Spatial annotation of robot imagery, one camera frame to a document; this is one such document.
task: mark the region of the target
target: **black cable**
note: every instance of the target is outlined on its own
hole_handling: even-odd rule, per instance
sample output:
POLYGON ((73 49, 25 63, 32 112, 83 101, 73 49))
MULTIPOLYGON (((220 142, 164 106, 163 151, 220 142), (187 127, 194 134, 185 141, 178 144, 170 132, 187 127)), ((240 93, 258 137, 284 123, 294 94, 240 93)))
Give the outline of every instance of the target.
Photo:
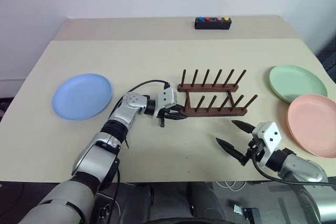
MULTIPOLYGON (((150 82, 161 82, 164 84, 165 88, 166 87, 169 87, 169 82, 167 81, 163 81, 163 80, 149 80, 149 81, 145 81, 145 82, 142 82, 140 83, 139 85, 135 86, 134 88, 130 89, 128 92, 132 92, 134 91, 135 89, 137 89, 138 87, 141 87, 142 85, 145 85, 147 83, 150 83, 150 82)), ((118 100, 118 102, 115 104, 111 114, 109 115, 109 117, 112 115, 112 113, 115 111, 115 109, 119 106, 119 103, 122 101, 122 97, 118 100)))
POLYGON ((22 198, 24 187, 25 187, 25 183, 22 182, 22 188, 21 188, 21 192, 20 192, 19 197, 17 198, 17 200, 15 201, 15 203, 8 210, 6 210, 6 211, 4 211, 4 212, 2 212, 0 214, 0 217, 2 217, 3 215, 5 215, 6 213, 10 212, 19 203, 20 199, 22 198))
POLYGON ((114 205, 116 203, 116 200, 117 200, 117 193, 118 193, 118 189, 119 189, 119 184, 120 184, 120 171, 119 171, 119 168, 117 168, 117 176, 118 176, 118 180, 117 180, 117 187, 116 187, 116 191, 114 193, 114 197, 113 197, 113 200, 111 202, 111 211, 110 211, 110 215, 109 215, 109 218, 107 220, 107 224, 110 223, 111 221, 111 218, 112 218, 112 213, 113 213, 113 208, 114 208, 114 205))
POLYGON ((332 187, 336 187, 336 184, 332 184, 332 183, 325 183, 325 182, 294 182, 294 181, 286 181, 283 179, 279 179, 279 178, 274 178, 272 176, 267 175, 266 173, 264 173, 260 167, 257 164, 257 160, 256 160, 256 153, 252 154, 252 161, 253 161, 253 165, 255 167, 255 169, 261 174, 263 175, 265 178, 268 178, 270 180, 276 181, 276 182, 280 182, 283 184, 288 184, 288 185, 300 185, 300 186, 332 186, 332 187))

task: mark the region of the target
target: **blue plate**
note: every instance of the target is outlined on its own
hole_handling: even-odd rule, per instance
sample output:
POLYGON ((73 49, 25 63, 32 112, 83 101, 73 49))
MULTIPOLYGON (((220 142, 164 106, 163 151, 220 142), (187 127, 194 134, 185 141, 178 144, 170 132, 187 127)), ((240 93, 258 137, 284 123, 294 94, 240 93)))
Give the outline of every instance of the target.
POLYGON ((99 74, 85 73, 65 81, 52 98, 55 113, 66 120, 83 120, 97 115, 112 98, 110 82, 99 74))

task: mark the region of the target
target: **green plate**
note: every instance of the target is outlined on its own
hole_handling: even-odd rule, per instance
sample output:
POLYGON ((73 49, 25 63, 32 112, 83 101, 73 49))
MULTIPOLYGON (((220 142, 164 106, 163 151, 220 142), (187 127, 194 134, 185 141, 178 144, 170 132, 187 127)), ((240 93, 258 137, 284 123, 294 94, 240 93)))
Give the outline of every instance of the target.
POLYGON ((269 84, 274 93, 291 103, 303 94, 328 96, 322 81, 312 72, 295 65, 279 65, 269 74, 269 84))

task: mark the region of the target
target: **pink plate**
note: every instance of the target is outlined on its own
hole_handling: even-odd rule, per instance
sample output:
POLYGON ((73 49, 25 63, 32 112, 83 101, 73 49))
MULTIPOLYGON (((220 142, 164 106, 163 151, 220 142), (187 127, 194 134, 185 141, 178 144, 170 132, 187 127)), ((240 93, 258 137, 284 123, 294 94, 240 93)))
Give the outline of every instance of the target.
POLYGON ((289 106, 287 124, 295 140, 320 157, 336 157, 336 103, 318 94, 297 97, 289 106))

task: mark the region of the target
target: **table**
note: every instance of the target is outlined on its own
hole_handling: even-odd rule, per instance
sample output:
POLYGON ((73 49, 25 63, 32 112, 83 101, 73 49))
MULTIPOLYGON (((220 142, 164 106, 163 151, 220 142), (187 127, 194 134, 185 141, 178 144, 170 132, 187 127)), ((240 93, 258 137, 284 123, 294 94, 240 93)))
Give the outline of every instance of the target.
MULTIPOLYGON (((55 40, 48 45, 0 123, 0 180, 61 182, 69 179, 77 155, 93 135, 100 131, 114 104, 130 88, 149 79, 167 80, 176 88, 181 81, 183 69, 187 70, 186 81, 191 81, 194 70, 198 69, 197 80, 201 82, 208 68, 209 82, 214 80, 219 68, 223 70, 221 82, 224 82, 232 68, 236 70, 232 81, 246 69, 239 89, 233 96, 237 99, 244 94, 242 103, 254 94, 259 97, 245 116, 234 119, 253 125, 275 121, 282 135, 280 148, 287 147, 302 158, 319 163, 328 176, 335 176, 335 159, 311 155, 292 139, 286 126, 289 104, 272 92, 268 75, 276 65, 300 65, 322 80, 329 98, 334 101, 336 85, 286 23, 276 16, 255 17, 256 23, 259 20, 259 27, 263 18, 273 24, 271 28, 282 27, 282 32, 277 33, 267 27, 256 31, 246 30, 242 24, 249 20, 253 23, 253 17, 233 17, 233 24, 240 26, 242 31, 239 33, 239 29, 232 26, 232 31, 235 31, 232 37, 231 30, 204 31, 205 33, 194 31, 189 26, 192 18, 163 18, 163 23, 166 24, 163 27, 167 30, 161 32, 156 25, 160 19, 155 19, 155 22, 140 18, 132 21, 139 24, 145 22, 143 29, 146 27, 146 31, 133 30, 129 26, 113 26, 126 19, 67 21, 55 40), (188 25, 181 25, 177 34, 169 32, 169 27, 177 29, 176 22, 179 21, 188 25), (85 31, 79 29, 82 28, 79 23, 90 27, 86 30, 86 35, 85 31), (108 33, 109 27, 118 27, 119 30, 108 33), (156 34, 155 38, 152 38, 150 29, 156 34), (129 33, 131 40, 127 40, 126 33, 129 33), (159 33, 163 34, 163 39, 159 38, 159 33), (184 38, 185 34, 193 34, 193 38, 184 38), (112 82, 113 100, 102 113, 93 118, 75 122, 59 118, 51 108, 55 89, 66 79, 87 72, 101 74, 112 82)), ((139 88, 137 92, 155 95, 162 88, 160 84, 153 84, 139 88)), ((197 103, 201 95, 192 94, 192 103, 197 103)), ((203 104, 208 104, 212 95, 206 95, 203 104)), ((214 106, 219 105, 225 95, 219 93, 217 96, 214 106)), ((183 104, 185 93, 178 93, 177 99, 183 104)), ((234 144, 239 151, 246 151, 251 135, 235 127, 230 122, 231 119, 233 118, 166 120, 166 127, 161 128, 158 119, 147 115, 138 116, 129 131, 130 148, 127 149, 123 144, 119 154, 121 181, 263 179, 251 162, 242 167, 216 143, 215 137, 219 137, 234 144)))

